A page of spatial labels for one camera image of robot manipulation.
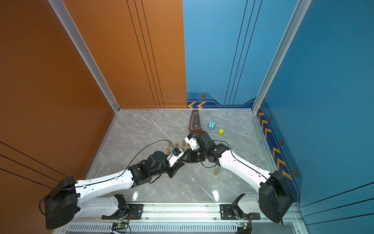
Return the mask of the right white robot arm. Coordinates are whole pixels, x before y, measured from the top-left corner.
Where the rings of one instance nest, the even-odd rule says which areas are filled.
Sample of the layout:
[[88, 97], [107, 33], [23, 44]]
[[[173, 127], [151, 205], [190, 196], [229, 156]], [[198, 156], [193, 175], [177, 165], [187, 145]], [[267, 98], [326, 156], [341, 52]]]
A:
[[283, 217], [295, 199], [282, 173], [260, 169], [221, 143], [212, 148], [204, 146], [195, 150], [187, 149], [182, 156], [182, 161], [186, 163], [202, 163], [206, 160], [231, 171], [258, 192], [256, 199], [240, 194], [232, 203], [232, 216], [236, 219], [248, 219], [253, 210], [252, 204], [257, 202], [266, 218], [274, 223], [283, 223]]

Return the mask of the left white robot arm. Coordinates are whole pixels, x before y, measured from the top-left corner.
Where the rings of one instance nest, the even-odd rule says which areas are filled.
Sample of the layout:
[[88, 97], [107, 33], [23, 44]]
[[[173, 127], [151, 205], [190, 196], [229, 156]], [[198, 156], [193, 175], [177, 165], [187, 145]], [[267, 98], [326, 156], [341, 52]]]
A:
[[104, 219], [123, 218], [128, 210], [123, 195], [115, 194], [109, 201], [99, 201], [99, 197], [151, 184], [163, 174], [173, 178], [184, 165], [180, 160], [182, 157], [184, 152], [179, 148], [169, 155], [156, 151], [146, 160], [118, 173], [89, 180], [74, 180], [71, 176], [64, 178], [43, 198], [46, 229], [57, 229], [81, 217], [99, 215]]

